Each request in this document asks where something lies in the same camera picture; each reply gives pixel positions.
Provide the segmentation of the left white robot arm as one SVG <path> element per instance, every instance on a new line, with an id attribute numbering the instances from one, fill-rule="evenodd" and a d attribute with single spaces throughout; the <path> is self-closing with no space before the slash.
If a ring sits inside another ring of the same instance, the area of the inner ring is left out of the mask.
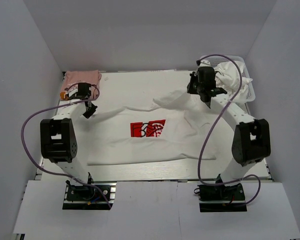
<path id="1" fill-rule="evenodd" d="M 66 101 L 59 112 L 50 119 L 40 122 L 40 147 L 43 158 L 57 165 L 69 178 L 71 185 L 79 185 L 78 193 L 89 200 L 95 196 L 96 187 L 92 177 L 78 160 L 78 143 L 74 123 L 79 118 L 89 119 L 96 112 L 93 104 L 100 95 L 96 84 L 80 82 L 67 87 L 60 93 Z"/>

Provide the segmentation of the white red print t-shirt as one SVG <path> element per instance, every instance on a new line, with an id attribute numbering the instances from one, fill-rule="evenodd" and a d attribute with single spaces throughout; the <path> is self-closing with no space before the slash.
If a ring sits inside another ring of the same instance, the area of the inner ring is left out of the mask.
<path id="1" fill-rule="evenodd" d="M 211 126 L 204 106 L 181 89 L 99 106 L 87 143 L 89 166 L 197 160 Z"/>

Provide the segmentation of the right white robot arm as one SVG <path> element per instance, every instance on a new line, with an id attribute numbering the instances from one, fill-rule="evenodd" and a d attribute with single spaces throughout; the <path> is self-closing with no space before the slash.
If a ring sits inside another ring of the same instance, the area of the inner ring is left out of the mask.
<path id="1" fill-rule="evenodd" d="M 257 163 L 271 154 L 270 127 L 265 119 L 256 119 L 230 100 L 227 92 L 216 86 L 215 70 L 200 66 L 190 74 L 187 93 L 199 95 L 200 100 L 232 128 L 232 159 L 215 183 L 216 195 L 226 200 L 234 193 L 234 185 Z"/>

